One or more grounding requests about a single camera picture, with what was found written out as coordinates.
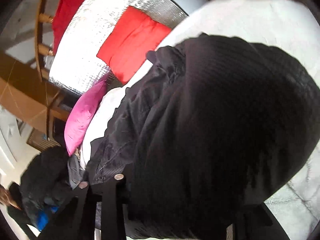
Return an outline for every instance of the red blanket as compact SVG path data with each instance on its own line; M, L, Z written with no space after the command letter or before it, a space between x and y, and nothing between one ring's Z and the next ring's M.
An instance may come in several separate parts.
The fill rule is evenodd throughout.
M170 31L169 27L129 6L97 57L107 63L121 83L126 84L146 60L146 53L154 50Z
M56 15L52 22L54 35L53 51L55 53L57 52L59 43L70 21L83 2L84 0L60 0Z

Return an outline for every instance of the pink cushion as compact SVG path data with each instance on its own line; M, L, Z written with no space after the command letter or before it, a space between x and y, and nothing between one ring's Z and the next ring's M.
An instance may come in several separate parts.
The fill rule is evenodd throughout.
M64 139L69 156L82 143L85 132L106 93L107 83L104 79L85 92L73 107L64 130Z

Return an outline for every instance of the black jacket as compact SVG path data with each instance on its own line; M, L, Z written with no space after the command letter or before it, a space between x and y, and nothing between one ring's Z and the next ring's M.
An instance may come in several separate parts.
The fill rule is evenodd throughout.
M46 205L60 206L70 193L68 159L64 148L48 148L33 158L21 176L22 204L34 226L39 210Z
M90 183L133 162L128 236L223 238L306 162L320 90L295 58L240 38L204 34L147 58L153 67L92 142Z
M9 216L15 220L15 222L20 226L20 228L24 231L24 233L30 240L36 240L35 234L28 227L28 225L33 226L33 224L24 210L19 185L16 183L12 183L9 187L9 191L13 200L21 208L21 210L19 210L13 206L8 206L7 211Z

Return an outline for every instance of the white sheet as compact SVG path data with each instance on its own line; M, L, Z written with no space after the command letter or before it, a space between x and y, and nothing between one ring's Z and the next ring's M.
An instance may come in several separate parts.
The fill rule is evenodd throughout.
M200 33L238 36L248 42L277 46L297 58L320 85L320 27L304 5L291 0L212 0L180 23L158 47L175 44ZM103 98L82 145L84 167L90 159L90 142L103 137L108 120L125 95L152 64L146 61L122 88ZM305 240L320 219L320 146L308 165L291 182L266 201L291 240Z

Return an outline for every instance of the foil insulation sheet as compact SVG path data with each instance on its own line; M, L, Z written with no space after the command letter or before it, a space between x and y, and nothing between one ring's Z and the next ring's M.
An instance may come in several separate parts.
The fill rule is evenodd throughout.
M96 55L129 5L170 28L187 17L171 0L85 0L61 39L49 81L81 95L106 74Z

